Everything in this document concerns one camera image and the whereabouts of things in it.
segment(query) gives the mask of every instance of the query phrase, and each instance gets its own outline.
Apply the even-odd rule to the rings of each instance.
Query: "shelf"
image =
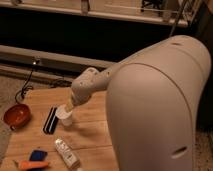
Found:
[[[161,9],[148,6],[142,10],[141,0],[19,0],[21,3],[17,3],[17,5],[11,1],[0,0],[0,6],[159,25],[172,25],[174,23],[181,2],[181,0],[164,0]],[[190,17],[191,14],[191,11],[184,11],[178,26],[187,27],[189,20],[193,19]]]

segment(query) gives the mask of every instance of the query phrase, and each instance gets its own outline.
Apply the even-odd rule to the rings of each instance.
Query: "black wall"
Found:
[[[0,8],[0,44],[120,61],[168,37],[171,27]],[[192,34],[182,28],[179,34]]]

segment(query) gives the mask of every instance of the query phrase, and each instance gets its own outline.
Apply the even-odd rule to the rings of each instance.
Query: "black cable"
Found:
[[[16,95],[15,95],[15,101],[16,103],[18,104],[21,104],[21,102],[18,100],[18,96],[20,95],[21,96],[21,99],[23,100],[27,91],[28,90],[32,90],[33,89],[33,86],[30,86],[30,85],[27,85],[32,77],[32,74],[33,74],[33,71],[34,71],[34,68],[32,68],[26,82],[24,83],[24,85],[22,86],[21,90],[19,90]]]
[[[56,88],[56,87],[70,87],[71,86],[71,82],[70,81],[67,81],[64,79],[64,77],[62,78],[58,78],[58,79],[55,79],[53,80],[51,83],[50,83],[50,88]]]

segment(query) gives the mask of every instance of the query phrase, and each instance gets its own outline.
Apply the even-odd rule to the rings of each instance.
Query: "floor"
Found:
[[[14,96],[23,86],[24,80],[2,76],[0,73],[0,118],[4,112],[15,104]],[[49,85],[30,82],[35,89],[48,88]],[[0,161],[4,158],[11,131],[7,125],[0,120]],[[213,153],[205,132],[197,131],[196,134],[196,169],[195,171],[213,171]]]

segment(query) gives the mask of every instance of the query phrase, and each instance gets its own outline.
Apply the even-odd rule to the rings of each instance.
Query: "orange object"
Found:
[[[20,162],[14,161],[14,163],[19,170],[44,168],[49,166],[49,162],[46,162],[46,161],[20,161]]]
[[[25,104],[17,104],[9,108],[4,114],[4,122],[8,124],[11,129],[17,129],[26,125],[30,118],[30,109]]]

